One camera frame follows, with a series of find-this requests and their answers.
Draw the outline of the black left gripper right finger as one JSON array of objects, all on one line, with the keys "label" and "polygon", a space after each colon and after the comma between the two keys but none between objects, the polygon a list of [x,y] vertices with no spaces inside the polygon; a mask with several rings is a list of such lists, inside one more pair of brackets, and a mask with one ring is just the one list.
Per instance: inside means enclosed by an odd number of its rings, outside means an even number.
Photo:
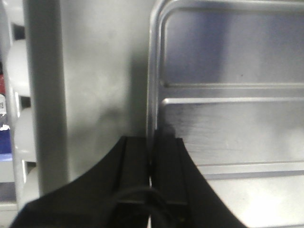
[{"label": "black left gripper right finger", "polygon": [[191,159],[184,141],[158,132],[152,152],[152,185],[180,228],[243,228]]}]

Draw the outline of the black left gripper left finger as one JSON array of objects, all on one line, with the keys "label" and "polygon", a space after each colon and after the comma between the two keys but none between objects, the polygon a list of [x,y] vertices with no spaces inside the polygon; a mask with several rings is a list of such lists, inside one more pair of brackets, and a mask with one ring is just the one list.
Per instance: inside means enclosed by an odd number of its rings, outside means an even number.
[{"label": "black left gripper left finger", "polygon": [[110,152],[71,183],[27,203],[13,228],[144,228],[137,207],[149,186],[146,140],[121,137]]}]

